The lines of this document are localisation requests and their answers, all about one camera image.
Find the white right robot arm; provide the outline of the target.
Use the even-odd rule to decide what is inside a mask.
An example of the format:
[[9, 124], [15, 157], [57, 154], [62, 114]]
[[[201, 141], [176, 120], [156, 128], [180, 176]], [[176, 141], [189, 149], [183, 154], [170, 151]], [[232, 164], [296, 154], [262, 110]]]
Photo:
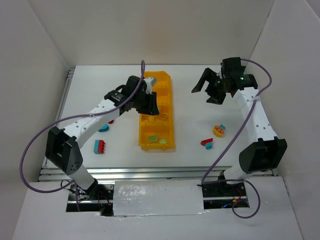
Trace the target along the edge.
[[287, 141], [279, 138], [273, 130], [263, 108], [260, 95], [271, 81], [259, 88], [253, 74], [245, 72], [240, 57], [225, 58], [221, 62], [220, 72], [206, 68], [198, 83], [192, 89], [193, 93], [200, 92], [208, 83], [205, 92], [209, 96], [207, 103], [222, 105], [226, 95], [230, 94], [237, 103], [244, 122], [227, 147], [214, 162], [216, 165], [243, 130], [248, 133], [249, 144], [239, 153], [238, 161], [231, 168], [222, 172], [219, 180], [228, 185], [235, 185], [249, 179], [256, 172], [271, 171], [278, 167], [285, 151]]

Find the yellow round orange-print lego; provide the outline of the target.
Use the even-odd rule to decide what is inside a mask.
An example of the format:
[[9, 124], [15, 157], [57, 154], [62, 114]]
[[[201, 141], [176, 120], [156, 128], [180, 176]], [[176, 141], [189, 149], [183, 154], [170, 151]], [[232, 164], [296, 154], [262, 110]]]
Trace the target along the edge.
[[225, 134], [225, 130], [219, 126], [219, 125], [215, 125], [212, 129], [212, 133], [216, 136], [216, 137], [223, 137]]

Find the pale green lego brick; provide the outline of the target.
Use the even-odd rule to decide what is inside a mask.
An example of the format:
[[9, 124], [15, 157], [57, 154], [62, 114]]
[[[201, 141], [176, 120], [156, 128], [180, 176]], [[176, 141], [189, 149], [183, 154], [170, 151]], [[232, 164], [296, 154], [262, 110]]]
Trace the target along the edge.
[[168, 141], [165, 138], [162, 138], [158, 141], [161, 145], [167, 145]]

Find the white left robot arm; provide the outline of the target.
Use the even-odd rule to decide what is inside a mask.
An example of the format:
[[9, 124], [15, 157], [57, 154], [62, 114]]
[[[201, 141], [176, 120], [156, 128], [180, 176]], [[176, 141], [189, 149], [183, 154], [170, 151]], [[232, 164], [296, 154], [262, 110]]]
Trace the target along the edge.
[[45, 157], [62, 170], [85, 194], [96, 200], [106, 189], [83, 164], [81, 148], [99, 129], [123, 113], [135, 109], [139, 114], [157, 116], [157, 79], [130, 76], [126, 84], [107, 93], [88, 114], [64, 128], [53, 127], [47, 136]]

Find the teal rounded lego brick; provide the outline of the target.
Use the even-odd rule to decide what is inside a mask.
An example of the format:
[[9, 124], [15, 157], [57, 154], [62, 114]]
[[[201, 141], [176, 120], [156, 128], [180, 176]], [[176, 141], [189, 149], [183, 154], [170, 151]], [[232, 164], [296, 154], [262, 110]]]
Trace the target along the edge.
[[103, 132], [107, 132], [109, 130], [109, 125], [105, 124], [103, 127], [101, 127], [98, 132], [103, 133]]

